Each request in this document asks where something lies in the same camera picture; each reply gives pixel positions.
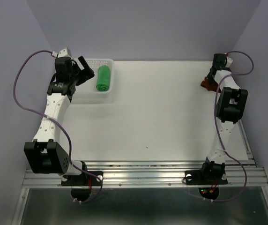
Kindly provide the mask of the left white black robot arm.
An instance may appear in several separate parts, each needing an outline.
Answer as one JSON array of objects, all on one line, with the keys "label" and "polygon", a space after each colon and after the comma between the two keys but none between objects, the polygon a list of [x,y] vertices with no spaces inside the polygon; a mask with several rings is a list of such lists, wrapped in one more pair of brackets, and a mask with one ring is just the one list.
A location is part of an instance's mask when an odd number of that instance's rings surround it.
[{"label": "left white black robot arm", "polygon": [[67,134],[62,122],[70,106],[76,87],[95,76],[86,60],[61,56],[55,59],[55,74],[47,89],[45,112],[31,142],[24,145],[24,153],[33,173],[69,175],[79,185],[88,181],[87,167],[71,159],[71,148],[60,145],[60,134]]}]

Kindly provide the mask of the brown microfibre towel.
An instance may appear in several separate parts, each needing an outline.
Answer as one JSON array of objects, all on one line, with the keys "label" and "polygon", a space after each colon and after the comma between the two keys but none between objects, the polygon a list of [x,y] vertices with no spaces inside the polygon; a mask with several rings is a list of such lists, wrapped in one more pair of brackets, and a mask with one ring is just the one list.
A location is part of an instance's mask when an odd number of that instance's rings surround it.
[{"label": "brown microfibre towel", "polygon": [[201,87],[205,88],[208,91],[219,92],[219,90],[217,90],[218,83],[209,80],[207,77],[205,77],[204,80],[201,82]]}]

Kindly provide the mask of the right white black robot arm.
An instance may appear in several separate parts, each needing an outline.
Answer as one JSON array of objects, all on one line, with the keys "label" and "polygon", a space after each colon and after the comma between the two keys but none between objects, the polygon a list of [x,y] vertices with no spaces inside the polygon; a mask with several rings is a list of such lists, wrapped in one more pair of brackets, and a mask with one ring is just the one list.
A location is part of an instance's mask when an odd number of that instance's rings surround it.
[{"label": "right white black robot arm", "polygon": [[226,146],[236,123],[242,118],[248,91],[240,88],[231,75],[232,59],[226,53],[215,53],[208,75],[201,86],[216,93],[214,123],[216,134],[212,148],[200,170],[205,183],[224,182]]}]

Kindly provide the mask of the green microfibre towel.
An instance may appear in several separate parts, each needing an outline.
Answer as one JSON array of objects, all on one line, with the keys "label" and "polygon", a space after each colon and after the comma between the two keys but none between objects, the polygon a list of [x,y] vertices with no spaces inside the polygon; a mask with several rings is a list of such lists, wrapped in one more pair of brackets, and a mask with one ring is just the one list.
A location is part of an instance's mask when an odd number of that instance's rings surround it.
[{"label": "green microfibre towel", "polygon": [[108,91],[111,82],[111,71],[108,66],[101,66],[97,71],[96,89],[100,92]]}]

